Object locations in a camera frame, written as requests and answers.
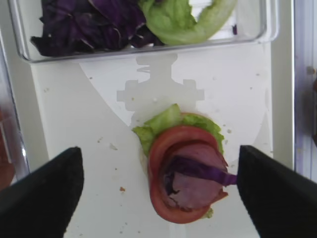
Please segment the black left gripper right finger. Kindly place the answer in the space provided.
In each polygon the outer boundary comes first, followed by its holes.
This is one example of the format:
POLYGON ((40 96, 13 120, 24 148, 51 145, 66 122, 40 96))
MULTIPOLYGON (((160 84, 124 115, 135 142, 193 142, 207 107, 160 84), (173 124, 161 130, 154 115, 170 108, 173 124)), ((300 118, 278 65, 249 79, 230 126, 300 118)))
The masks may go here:
POLYGON ((315 238, 317 184, 260 150, 242 145, 239 195, 262 238, 315 238))

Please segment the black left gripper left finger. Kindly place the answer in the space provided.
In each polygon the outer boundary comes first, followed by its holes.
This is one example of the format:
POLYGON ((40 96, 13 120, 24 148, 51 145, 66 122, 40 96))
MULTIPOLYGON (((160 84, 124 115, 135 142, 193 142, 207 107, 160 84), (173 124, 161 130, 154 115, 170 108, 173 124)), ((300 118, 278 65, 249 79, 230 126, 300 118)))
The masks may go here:
POLYGON ((81 149, 68 148, 0 193, 2 238, 62 238, 84 187, 81 149))

